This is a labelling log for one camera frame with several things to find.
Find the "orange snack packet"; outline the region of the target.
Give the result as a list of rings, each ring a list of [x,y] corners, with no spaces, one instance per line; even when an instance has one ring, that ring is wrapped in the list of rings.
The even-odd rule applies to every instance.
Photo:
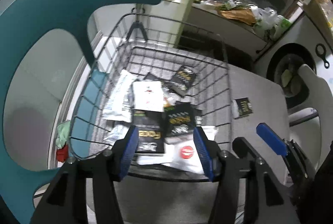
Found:
[[[163,108],[174,106],[179,100],[179,95],[171,92],[168,88],[162,88],[163,90]]]

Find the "white long powder sachet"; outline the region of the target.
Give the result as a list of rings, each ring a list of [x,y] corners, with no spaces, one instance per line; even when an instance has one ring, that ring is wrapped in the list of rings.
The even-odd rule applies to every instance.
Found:
[[[134,109],[163,112],[163,90],[161,82],[134,82]]]

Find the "plastic bags on counter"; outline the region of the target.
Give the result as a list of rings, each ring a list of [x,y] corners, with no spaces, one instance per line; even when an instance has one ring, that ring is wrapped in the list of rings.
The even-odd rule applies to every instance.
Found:
[[[195,0],[203,9],[252,27],[264,41],[275,41],[291,27],[291,22],[273,8],[260,8],[250,0]]]

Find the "white sachet red logo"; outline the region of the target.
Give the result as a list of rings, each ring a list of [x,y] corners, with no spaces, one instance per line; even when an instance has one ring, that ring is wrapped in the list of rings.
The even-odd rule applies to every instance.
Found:
[[[173,160],[170,167],[186,172],[204,174],[193,140],[173,145]]]

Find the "washing machine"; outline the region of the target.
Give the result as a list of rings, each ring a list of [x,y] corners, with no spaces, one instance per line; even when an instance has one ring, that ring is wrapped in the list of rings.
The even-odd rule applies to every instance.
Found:
[[[330,63],[328,69],[324,68],[315,53],[318,43],[326,48],[326,60]],[[314,22],[302,14],[276,43],[259,56],[255,62],[255,73],[282,88],[289,111],[309,96],[308,87],[297,73],[304,64],[324,78],[332,89],[332,46]]]

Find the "white blue text packet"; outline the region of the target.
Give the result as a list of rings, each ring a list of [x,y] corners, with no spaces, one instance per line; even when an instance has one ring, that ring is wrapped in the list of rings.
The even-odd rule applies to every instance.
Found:
[[[137,76],[123,69],[102,111],[104,120],[132,121],[132,84]]]

